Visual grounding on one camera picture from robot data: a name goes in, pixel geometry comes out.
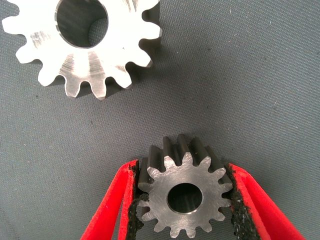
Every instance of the steel gear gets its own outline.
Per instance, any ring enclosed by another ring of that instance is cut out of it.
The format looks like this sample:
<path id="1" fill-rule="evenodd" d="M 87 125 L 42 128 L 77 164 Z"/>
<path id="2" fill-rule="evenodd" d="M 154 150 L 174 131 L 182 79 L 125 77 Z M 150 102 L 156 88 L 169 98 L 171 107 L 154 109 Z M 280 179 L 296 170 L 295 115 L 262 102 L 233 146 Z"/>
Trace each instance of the steel gear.
<path id="1" fill-rule="evenodd" d="M 211 232 L 209 220 L 223 221 L 219 208 L 231 205 L 222 197 L 233 188 L 225 173 L 212 149 L 198 138 L 187 144 L 181 134 L 173 145 L 165 137 L 163 150 L 152 146 L 148 158 L 142 160 L 138 187 L 148 193 L 148 201 L 139 202 L 145 212 L 142 220 L 157 219 L 154 231 L 170 227 L 172 238 L 181 230 L 194 238 L 197 227 Z"/>
<path id="2" fill-rule="evenodd" d="M 8 0 L 19 7 L 18 16 L 2 21 L 4 31 L 22 34 L 26 45 L 16 56 L 21 63 L 40 60 L 43 67 L 38 81 L 43 86 L 56 76 L 65 79 L 65 92 L 76 97 L 82 83 L 89 83 L 93 94 L 106 98 L 106 79 L 113 78 L 122 88 L 131 86 L 128 62 L 141 67 L 152 64 L 150 56 L 139 47 L 142 39 L 162 35 L 154 24 L 159 0 Z M 96 45 L 90 44 L 88 32 L 93 22 L 107 18 L 106 34 Z"/>

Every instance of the spur gear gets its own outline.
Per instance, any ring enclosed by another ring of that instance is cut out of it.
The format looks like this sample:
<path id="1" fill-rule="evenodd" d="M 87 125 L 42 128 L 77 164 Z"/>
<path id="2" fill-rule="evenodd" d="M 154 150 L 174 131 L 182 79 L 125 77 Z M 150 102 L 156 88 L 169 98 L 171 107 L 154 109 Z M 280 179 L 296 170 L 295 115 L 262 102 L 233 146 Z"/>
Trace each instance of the spur gear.
<path id="1" fill-rule="evenodd" d="M 144 207 L 142 220 L 157 219 L 154 231 L 170 227 L 172 238 L 181 230 L 194 238 L 197 227 L 211 232 L 209 220 L 223 221 L 219 208 L 231 205 L 222 197 L 233 188 L 225 173 L 212 149 L 198 138 L 187 144 L 181 134 L 177 144 L 171 144 L 165 137 L 163 150 L 152 146 L 148 158 L 142 160 L 138 187 L 148 193 L 148 201 L 139 202 Z"/>
<path id="2" fill-rule="evenodd" d="M 152 64 L 139 47 L 140 41 L 162 35 L 155 24 L 159 20 L 159 0 L 7 1 L 17 5 L 20 13 L 2 21 L 4 31 L 26 37 L 26 44 L 16 53 L 18 60 L 23 64 L 40 60 L 43 67 L 38 81 L 48 86 L 62 76 L 69 97 L 77 97 L 81 84 L 89 83 L 93 94 L 102 100 L 107 96 L 108 78 L 121 88 L 129 88 L 132 80 L 126 64 Z M 107 20 L 106 33 L 93 44 L 89 30 L 99 19 Z"/>

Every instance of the dark gray gear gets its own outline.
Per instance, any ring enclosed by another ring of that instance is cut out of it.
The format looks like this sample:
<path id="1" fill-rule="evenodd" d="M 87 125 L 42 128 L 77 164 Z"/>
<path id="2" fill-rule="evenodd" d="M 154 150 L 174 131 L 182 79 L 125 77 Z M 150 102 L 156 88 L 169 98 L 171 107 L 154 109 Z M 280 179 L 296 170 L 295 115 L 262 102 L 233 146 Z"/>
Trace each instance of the dark gray gear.
<path id="1" fill-rule="evenodd" d="M 212 149 L 198 138 L 187 144 L 181 134 L 177 144 L 171 144 L 165 137 L 163 150 L 152 146 L 148 158 L 142 160 L 138 187 L 148 193 L 148 201 L 140 201 L 139 206 L 150 209 L 142 220 L 157 219 L 154 231 L 170 227 L 172 238 L 181 230 L 194 238 L 197 227 L 211 232 L 209 220 L 223 221 L 219 208 L 231 205 L 222 197 L 233 188 L 225 173 Z"/>

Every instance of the metal gear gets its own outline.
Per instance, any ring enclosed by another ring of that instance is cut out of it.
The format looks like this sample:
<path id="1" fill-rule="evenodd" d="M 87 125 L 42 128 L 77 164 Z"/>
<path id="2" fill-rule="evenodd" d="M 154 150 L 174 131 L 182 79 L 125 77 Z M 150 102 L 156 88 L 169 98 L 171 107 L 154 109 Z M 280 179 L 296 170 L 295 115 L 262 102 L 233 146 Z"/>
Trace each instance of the metal gear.
<path id="1" fill-rule="evenodd" d="M 26 37 L 26 44 L 16 53 L 18 60 L 24 64 L 38 59 L 43 63 L 38 75 L 43 86 L 52 84 L 56 76 L 63 76 L 69 97 L 75 98 L 81 84 L 89 83 L 93 94 L 102 100 L 107 96 L 107 78 L 129 88 L 132 80 L 126 64 L 152 64 L 150 56 L 139 47 L 140 41 L 162 35 L 161 28 L 153 23 L 159 20 L 159 8 L 150 11 L 153 16 L 145 12 L 159 6 L 159 0 L 8 2 L 17 5 L 20 13 L 2 21 L 4 31 Z M 89 29 L 101 18 L 107 18 L 106 34 L 92 45 Z"/>
<path id="2" fill-rule="evenodd" d="M 157 219 L 154 231 L 170 227 L 172 238 L 181 230 L 194 238 L 197 227 L 211 232 L 209 220 L 223 221 L 219 208 L 231 205 L 222 197 L 233 188 L 225 173 L 212 149 L 198 138 L 187 144 L 181 134 L 173 145 L 165 137 L 163 150 L 152 146 L 148 158 L 142 160 L 138 187 L 148 193 L 148 200 L 139 202 L 145 212 L 142 220 Z"/>

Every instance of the gear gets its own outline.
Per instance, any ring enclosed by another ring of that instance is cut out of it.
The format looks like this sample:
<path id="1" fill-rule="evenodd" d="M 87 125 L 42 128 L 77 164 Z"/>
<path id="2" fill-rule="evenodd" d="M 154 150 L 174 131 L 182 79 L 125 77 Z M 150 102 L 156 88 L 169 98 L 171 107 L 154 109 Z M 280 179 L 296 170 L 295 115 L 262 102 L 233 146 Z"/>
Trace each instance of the gear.
<path id="1" fill-rule="evenodd" d="M 219 208 L 229 207 L 231 201 L 222 194 L 233 185 L 212 149 L 198 138 L 187 144 L 181 134 L 177 143 L 165 137 L 163 150 L 152 146 L 142 160 L 138 187 L 148 193 L 148 201 L 141 200 L 139 206 L 144 207 L 143 221 L 158 220 L 154 231 L 170 227 L 172 238 L 181 230 L 194 238 L 197 227 L 209 233 L 209 220 L 225 219 Z"/>
<path id="2" fill-rule="evenodd" d="M 100 100 L 107 96 L 106 79 L 122 88 L 131 86 L 128 62 L 150 67 L 150 56 L 139 47 L 142 39 L 158 39 L 161 28 L 159 0 L 8 0 L 19 7 L 18 16 L 2 21 L 4 31 L 22 34 L 26 45 L 16 56 L 21 63 L 40 60 L 38 81 L 43 86 L 56 76 L 65 79 L 65 92 L 76 97 L 82 83 L 89 83 Z M 157 9 L 146 14 L 146 10 Z M 97 44 L 89 30 L 98 19 L 107 20 L 106 34 Z"/>

